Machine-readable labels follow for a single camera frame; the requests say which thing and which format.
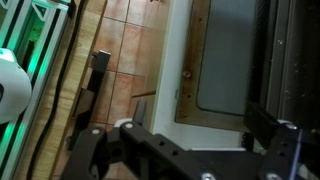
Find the tiled floor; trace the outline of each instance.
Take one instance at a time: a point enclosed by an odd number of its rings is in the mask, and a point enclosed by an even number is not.
[[[132,95],[143,93],[145,78],[141,65],[147,64],[141,50],[141,36],[144,32],[144,14],[148,0],[109,0],[94,51],[107,51],[111,59],[100,89],[90,126],[111,130],[113,124],[122,118],[132,117],[138,99]],[[89,67],[83,87],[88,84],[92,68]],[[53,179],[59,179],[69,152],[63,147]],[[135,179],[123,164],[110,167],[105,179]]]

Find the wooden plank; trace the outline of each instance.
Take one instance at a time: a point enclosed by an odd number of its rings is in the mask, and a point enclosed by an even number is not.
[[[90,54],[94,42],[96,41],[96,34],[100,29],[102,14],[106,7],[106,3],[107,1],[105,0],[87,2],[78,38],[65,74],[55,120],[40,150],[33,179],[49,179],[56,163],[55,161],[58,157],[59,149],[61,149],[64,141],[62,138],[66,134],[69,119],[72,116],[76,99],[79,95],[82,81],[88,67],[88,62],[91,57]],[[57,54],[57,59],[55,60],[55,64],[49,75],[43,98],[41,99],[34,124],[32,125],[31,132],[28,136],[14,179],[26,178],[35,144],[38,141],[40,133],[45,126],[51,111],[56,81],[71,38],[74,21],[75,18],[69,21],[67,25],[66,32]]]
[[[242,117],[202,111],[196,96],[211,0],[194,0],[176,122],[246,131]]]

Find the bolt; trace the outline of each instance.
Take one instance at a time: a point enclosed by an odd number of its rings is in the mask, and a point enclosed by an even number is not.
[[[268,173],[267,174],[267,179],[268,180],[282,180],[280,176],[278,176],[278,174],[275,173]]]
[[[191,73],[189,71],[183,71],[182,75],[186,78],[191,77]]]
[[[203,173],[201,180],[216,180],[216,178],[210,173]]]
[[[133,124],[132,123],[126,124],[126,128],[128,128],[128,129],[133,128]]]
[[[92,130],[92,134],[99,134],[100,133],[100,129],[94,129]]]
[[[298,129],[297,126],[295,126],[294,124],[291,123],[286,123],[287,128],[292,129],[292,130],[296,130]]]

